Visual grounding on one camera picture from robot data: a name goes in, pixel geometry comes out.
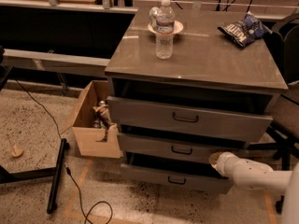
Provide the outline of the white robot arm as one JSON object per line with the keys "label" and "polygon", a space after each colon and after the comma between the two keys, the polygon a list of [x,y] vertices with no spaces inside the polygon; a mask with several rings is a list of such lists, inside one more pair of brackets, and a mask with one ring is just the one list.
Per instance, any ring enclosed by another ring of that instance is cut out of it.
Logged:
{"label": "white robot arm", "polygon": [[299,163],[291,171],[275,171],[269,165],[216,152],[208,158],[222,176],[244,189],[265,189],[284,196],[281,224],[299,224]]}

